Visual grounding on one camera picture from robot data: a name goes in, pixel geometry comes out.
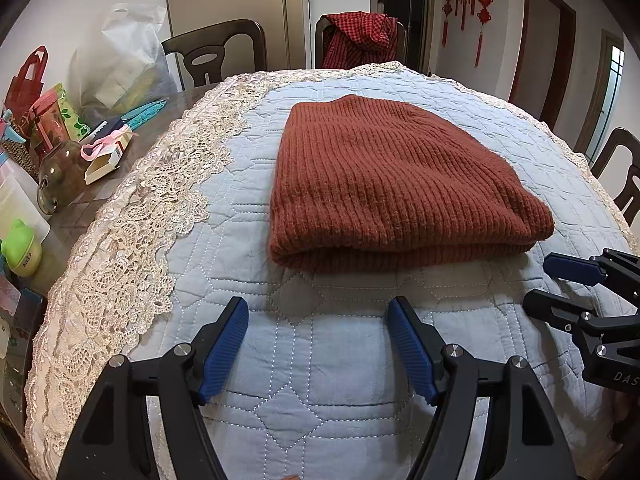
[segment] lace trim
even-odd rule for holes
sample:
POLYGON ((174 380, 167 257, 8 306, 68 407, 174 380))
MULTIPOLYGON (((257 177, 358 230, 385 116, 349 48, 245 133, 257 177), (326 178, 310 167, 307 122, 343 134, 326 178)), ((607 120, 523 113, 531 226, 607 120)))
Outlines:
MULTIPOLYGON (((398 62, 352 70, 261 72, 228 78, 174 121, 132 168, 75 244, 65 273, 49 292, 33 343, 26 387, 26 449, 33 472, 53 479, 82 404, 111 355, 134 348, 155 316, 169 313, 174 280, 166 253, 177 236, 205 221, 207 199, 191 189, 232 159, 224 142, 245 126, 244 114, 266 93, 295 82, 408 70, 398 62)), ((432 76, 433 80, 442 80, 432 76)), ((547 133, 581 171, 637 250, 622 214, 584 157, 529 114, 504 101, 444 80, 490 105, 507 108, 547 133)))

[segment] pink ribbon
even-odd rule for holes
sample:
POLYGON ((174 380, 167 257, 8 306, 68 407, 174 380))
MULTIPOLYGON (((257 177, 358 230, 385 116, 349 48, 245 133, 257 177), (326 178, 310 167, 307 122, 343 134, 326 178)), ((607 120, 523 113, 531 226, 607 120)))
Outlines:
POLYGON ((98 158, 102 152, 108 147, 111 146, 112 144, 116 144, 120 141, 120 139, 125 135, 125 134, 129 134, 129 135, 135 135, 137 136, 138 134, 130 131, 130 130, 113 130, 109 135, 96 140, 93 144, 85 144, 84 146, 82 146, 82 149, 80 150, 80 155, 82 156, 82 158, 84 158, 84 160, 88 160, 88 161, 92 161, 95 160, 96 158, 98 158), (91 149, 91 153, 87 154, 85 152, 86 149, 90 148, 91 149))

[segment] brown table surface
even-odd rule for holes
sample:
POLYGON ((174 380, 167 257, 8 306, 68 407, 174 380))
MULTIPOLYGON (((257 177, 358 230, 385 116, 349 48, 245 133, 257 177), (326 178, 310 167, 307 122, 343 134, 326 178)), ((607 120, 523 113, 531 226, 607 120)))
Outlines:
POLYGON ((158 137, 167 131, 171 121, 179 119, 185 110, 193 107, 207 90, 216 85, 200 86, 169 97, 158 115, 136 129, 138 136, 131 139, 118 168, 87 186, 72 204, 51 216, 51 231, 42 243, 42 261, 35 274, 24 281, 24 286, 47 295, 51 286, 65 272, 74 244, 94 221, 98 209, 129 173, 133 163, 148 152, 158 137))

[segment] blue gripper pad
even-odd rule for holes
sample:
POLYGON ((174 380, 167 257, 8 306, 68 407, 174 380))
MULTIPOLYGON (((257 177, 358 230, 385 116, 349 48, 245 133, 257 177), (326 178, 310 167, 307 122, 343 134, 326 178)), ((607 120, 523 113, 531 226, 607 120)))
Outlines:
POLYGON ((438 392, 433 384, 431 360, 397 300, 389 302, 386 326, 415 392, 434 405, 438 392))
POLYGON ((204 362, 204 378, 198 396, 206 403, 222 391, 249 325, 249 307, 240 299, 204 362))
POLYGON ((603 283, 607 275, 596 262, 574 258, 565 254, 549 253, 542 265, 543 270, 552 278, 561 278, 569 282, 594 286, 603 283))

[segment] red and black checkered fabric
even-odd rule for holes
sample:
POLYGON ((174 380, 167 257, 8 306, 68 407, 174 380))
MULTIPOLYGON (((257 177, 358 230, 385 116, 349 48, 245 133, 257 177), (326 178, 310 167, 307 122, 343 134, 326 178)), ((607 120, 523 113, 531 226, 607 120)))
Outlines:
POLYGON ((335 31, 324 30, 322 68, 353 68, 396 58, 398 25, 395 18, 374 12, 328 14, 335 31))

